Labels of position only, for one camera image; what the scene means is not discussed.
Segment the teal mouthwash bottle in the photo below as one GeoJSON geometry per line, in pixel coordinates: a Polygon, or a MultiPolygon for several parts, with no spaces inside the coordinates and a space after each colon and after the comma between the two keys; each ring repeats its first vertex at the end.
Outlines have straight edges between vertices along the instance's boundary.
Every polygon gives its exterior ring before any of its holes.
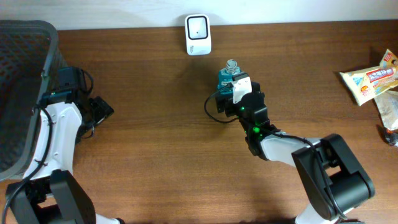
{"type": "Polygon", "coordinates": [[[233,91],[230,88],[225,88],[222,90],[224,86],[233,81],[233,76],[241,73],[241,69],[238,66],[237,61],[234,59],[229,59],[226,63],[225,68],[222,68],[218,72],[218,85],[217,89],[220,90],[221,95],[227,95],[232,93],[233,91]]]}

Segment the yellow snack bag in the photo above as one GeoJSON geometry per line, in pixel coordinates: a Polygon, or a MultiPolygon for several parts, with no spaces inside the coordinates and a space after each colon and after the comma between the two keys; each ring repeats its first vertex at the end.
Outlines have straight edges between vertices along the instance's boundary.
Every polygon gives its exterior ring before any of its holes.
{"type": "Polygon", "coordinates": [[[386,50],[378,66],[340,72],[359,106],[397,86],[397,56],[386,50]]]}

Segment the silver triangular snack packet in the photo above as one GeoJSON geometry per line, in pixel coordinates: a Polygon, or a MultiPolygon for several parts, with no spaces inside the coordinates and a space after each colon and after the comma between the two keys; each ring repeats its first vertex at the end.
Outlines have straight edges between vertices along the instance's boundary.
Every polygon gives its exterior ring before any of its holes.
{"type": "Polygon", "coordinates": [[[384,128],[384,137],[388,145],[397,147],[397,133],[384,128]]]}

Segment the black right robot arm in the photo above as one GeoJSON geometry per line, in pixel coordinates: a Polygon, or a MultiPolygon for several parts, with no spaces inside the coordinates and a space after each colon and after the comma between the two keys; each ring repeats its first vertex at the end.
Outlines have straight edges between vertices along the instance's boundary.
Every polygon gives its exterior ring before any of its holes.
{"type": "Polygon", "coordinates": [[[254,156],[297,169],[309,204],[292,223],[347,223],[347,213],[375,195],[370,176],[340,135],[304,138],[271,124],[258,83],[228,83],[212,97],[219,112],[241,123],[254,156]]]}

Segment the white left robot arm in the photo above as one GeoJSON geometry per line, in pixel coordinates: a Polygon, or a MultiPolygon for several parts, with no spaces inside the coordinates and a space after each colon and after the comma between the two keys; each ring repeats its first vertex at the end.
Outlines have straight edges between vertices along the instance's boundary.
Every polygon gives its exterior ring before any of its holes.
{"type": "Polygon", "coordinates": [[[101,97],[90,96],[94,79],[84,69],[63,67],[57,73],[59,87],[34,106],[40,118],[34,155],[23,179],[8,185],[1,221],[12,212],[18,223],[123,223],[98,214],[73,176],[76,144],[93,137],[114,110],[101,97]]]}

